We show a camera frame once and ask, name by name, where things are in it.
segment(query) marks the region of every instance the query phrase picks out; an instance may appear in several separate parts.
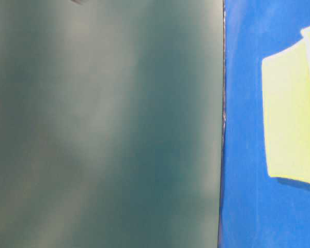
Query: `blue background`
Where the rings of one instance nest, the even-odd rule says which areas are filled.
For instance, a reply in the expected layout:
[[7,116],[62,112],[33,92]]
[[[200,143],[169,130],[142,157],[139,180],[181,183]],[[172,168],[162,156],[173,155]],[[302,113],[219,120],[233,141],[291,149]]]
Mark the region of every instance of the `blue background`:
[[310,1],[226,1],[220,247],[310,247],[310,184],[270,178],[261,61],[301,39]]

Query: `yellow cloth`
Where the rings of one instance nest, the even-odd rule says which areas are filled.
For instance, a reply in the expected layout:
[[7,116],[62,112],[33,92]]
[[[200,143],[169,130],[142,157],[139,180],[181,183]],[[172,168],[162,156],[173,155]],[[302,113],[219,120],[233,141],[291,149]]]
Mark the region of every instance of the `yellow cloth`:
[[310,183],[310,27],[301,34],[262,61],[263,116],[269,176]]

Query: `blue surface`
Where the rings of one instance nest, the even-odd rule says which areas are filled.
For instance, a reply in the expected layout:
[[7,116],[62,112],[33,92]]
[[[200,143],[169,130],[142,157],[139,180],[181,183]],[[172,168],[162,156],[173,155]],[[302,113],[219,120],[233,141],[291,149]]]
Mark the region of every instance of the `blue surface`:
[[267,174],[261,92],[262,59],[309,25],[310,1],[226,1],[220,247],[310,247],[310,184]]

